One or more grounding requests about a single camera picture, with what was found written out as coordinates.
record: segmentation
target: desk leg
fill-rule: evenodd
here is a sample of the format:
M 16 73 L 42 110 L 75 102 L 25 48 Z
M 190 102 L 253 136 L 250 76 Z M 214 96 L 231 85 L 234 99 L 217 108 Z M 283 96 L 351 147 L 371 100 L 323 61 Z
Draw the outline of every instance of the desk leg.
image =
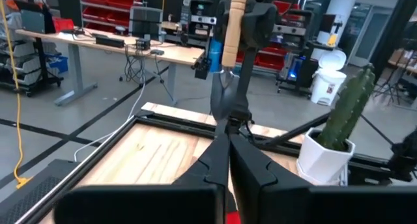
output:
M 168 68 L 168 92 L 172 96 L 172 106 L 177 104 L 177 99 L 175 98 L 175 73 L 177 72 L 177 64 L 170 63 Z
M 402 76 L 403 76 L 403 70 L 401 68 L 397 68 L 392 74 L 391 80 L 388 82 L 390 87 L 397 85 L 397 83 L 399 82 Z
M 83 85 L 83 75 L 81 72 L 81 61 L 79 58 L 79 48 L 77 45 L 69 44 L 68 45 L 69 53 L 69 74 L 72 82 L 72 91 L 66 93 L 65 95 L 59 97 L 55 101 L 55 105 L 62 106 L 69 104 L 70 102 L 82 97 L 87 92 L 97 88 L 97 83 L 93 83 L 87 87 Z

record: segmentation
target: yellow cable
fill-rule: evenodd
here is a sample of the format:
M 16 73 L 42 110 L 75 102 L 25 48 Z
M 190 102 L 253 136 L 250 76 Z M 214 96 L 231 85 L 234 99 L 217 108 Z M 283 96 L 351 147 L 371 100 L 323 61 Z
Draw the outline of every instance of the yellow cable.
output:
M 22 186 L 24 186 L 28 181 L 30 181 L 31 178 L 20 178 L 19 175 L 18 175 L 18 169 L 20 167 L 20 164 L 23 161 L 22 136 L 20 135 L 20 94 L 18 92 L 19 91 L 19 82 L 18 82 L 18 75 L 17 75 L 17 71 L 16 71 L 16 65 L 15 65 L 14 57 L 13 57 L 12 42 L 10 41 L 10 34 L 8 32 L 6 12 L 5 12 L 5 6 L 3 4 L 3 0 L 0 0 L 0 10 L 1 10 L 1 16 L 3 17 L 3 22 L 4 22 L 3 25 L 5 25 L 7 45 L 8 45 L 8 50 L 10 52 L 10 60 L 11 60 L 11 63 L 12 63 L 11 65 L 12 65 L 12 69 L 13 69 L 13 79 L 14 79 L 14 84 L 16 86 L 17 98 L 18 98 L 18 116 L 17 116 L 17 120 L 16 120 L 16 129 L 18 131 L 20 157 L 19 157 L 18 163 L 14 167 L 13 173 L 14 173 L 14 178 L 18 182 L 18 185 L 16 187 L 19 189 Z
M 164 8 L 165 8 L 165 0 L 162 0 L 162 13 L 164 13 Z

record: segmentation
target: wooden board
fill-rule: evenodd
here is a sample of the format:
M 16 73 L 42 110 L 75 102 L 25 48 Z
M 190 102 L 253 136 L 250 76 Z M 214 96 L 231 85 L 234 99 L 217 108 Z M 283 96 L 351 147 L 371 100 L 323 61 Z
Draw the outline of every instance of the wooden board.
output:
M 124 40 L 125 44 L 135 44 L 136 43 L 136 39 L 137 37 L 134 36 L 120 36 L 120 35 L 115 35 L 113 33 L 109 33 L 109 32 L 103 32 L 103 31 L 98 31 L 95 29 L 84 29 L 87 33 L 96 33 L 96 34 L 100 34 L 100 35 L 106 35 L 109 38 L 116 38 L 116 39 L 121 39 Z M 63 35 L 63 34 L 59 34 L 59 33 L 55 33 L 55 34 L 41 34 L 41 33 L 34 33 L 34 32 L 30 32 L 30 31 L 25 31 L 23 29 L 17 29 L 16 33 L 20 34 L 20 35 L 26 35 L 26 36 L 31 36 L 34 38 L 41 38 L 41 39 L 46 39 L 52 42 L 65 42 L 68 44 L 75 44 L 75 45 L 79 45 L 79 46 L 85 46 L 88 48 L 94 48 L 94 49 L 102 49 L 105 51 L 112 51 L 112 52 L 117 52 L 117 53 L 122 53 L 125 54 L 125 48 L 114 48 L 111 46 L 104 46 L 104 45 L 99 45 L 96 44 L 95 39 L 88 37 L 88 36 L 77 36 L 77 39 L 74 40 L 74 38 L 72 37 L 72 35 Z M 160 49 L 162 51 L 164 51 L 163 55 L 157 55 L 156 58 L 158 60 L 162 60 L 162 61 L 169 61 L 169 62 L 173 62 L 173 63 L 177 63 L 177 64 L 187 64 L 187 65 L 193 65 L 195 64 L 196 60 L 198 58 L 200 58 L 200 56 L 202 56 L 202 54 L 204 54 L 204 50 L 200 49 L 200 48 L 185 48 L 182 46 L 177 46 L 175 44 L 169 43 L 169 42 L 164 42 L 163 44 L 160 44 L 160 42 L 158 41 L 151 41 L 151 49 Z M 141 53 L 141 55 L 146 56 L 150 59 L 154 58 L 154 55 L 150 55 L 149 54 L 150 50 L 148 51 L 143 51 Z M 137 55 L 136 53 L 136 49 L 129 47 L 128 48 L 128 54 L 129 55 Z
M 206 114 L 174 107 L 147 103 L 142 109 L 156 113 L 182 117 L 188 120 L 215 124 Z M 262 126 L 253 126 L 256 134 L 276 136 L 283 131 Z M 172 132 L 152 126 L 136 124 L 132 129 L 91 169 L 77 186 L 92 184 L 170 184 L 184 173 L 202 155 L 211 140 L 184 133 Z M 296 158 L 264 152 L 274 161 L 297 173 Z M 229 176 L 229 189 L 233 186 Z M 52 212 L 40 223 L 53 224 Z

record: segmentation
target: white bin lid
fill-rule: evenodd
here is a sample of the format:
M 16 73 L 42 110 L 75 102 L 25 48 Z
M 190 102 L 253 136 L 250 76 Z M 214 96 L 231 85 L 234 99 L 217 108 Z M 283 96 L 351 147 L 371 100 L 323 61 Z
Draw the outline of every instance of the white bin lid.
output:
M 320 68 L 327 70 L 341 70 L 345 66 L 346 54 L 340 50 L 324 53 L 319 59 Z

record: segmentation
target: wooden handle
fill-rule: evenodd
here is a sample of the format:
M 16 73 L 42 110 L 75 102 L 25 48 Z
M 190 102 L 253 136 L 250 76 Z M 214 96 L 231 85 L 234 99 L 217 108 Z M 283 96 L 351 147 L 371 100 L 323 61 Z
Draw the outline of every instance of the wooden handle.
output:
M 222 65 L 234 68 L 240 42 L 240 23 L 245 12 L 246 0 L 232 0 L 230 4 L 229 23 L 224 40 Z

